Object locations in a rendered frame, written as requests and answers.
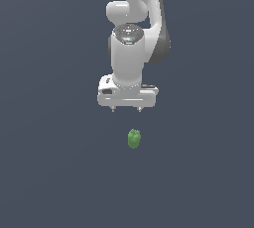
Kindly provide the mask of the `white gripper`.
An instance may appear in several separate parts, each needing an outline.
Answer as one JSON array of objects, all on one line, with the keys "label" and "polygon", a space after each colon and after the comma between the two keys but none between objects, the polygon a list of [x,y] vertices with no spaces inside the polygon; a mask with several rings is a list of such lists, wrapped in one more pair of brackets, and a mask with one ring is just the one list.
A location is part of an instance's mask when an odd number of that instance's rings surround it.
[{"label": "white gripper", "polygon": [[116,107],[131,106],[138,112],[145,107],[154,107],[159,88],[155,85],[136,84],[125,87],[115,84],[111,74],[104,75],[99,80],[97,102],[108,106],[112,112]]}]

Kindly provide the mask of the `green bell pepper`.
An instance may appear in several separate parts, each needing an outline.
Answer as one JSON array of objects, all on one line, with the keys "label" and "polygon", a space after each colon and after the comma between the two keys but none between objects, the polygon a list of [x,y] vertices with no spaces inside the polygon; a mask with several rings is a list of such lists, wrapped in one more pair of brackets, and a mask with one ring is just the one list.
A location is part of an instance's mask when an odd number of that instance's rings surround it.
[{"label": "green bell pepper", "polygon": [[128,133],[128,146],[131,149],[136,149],[140,144],[140,140],[141,140],[141,134],[139,130],[132,129]]}]

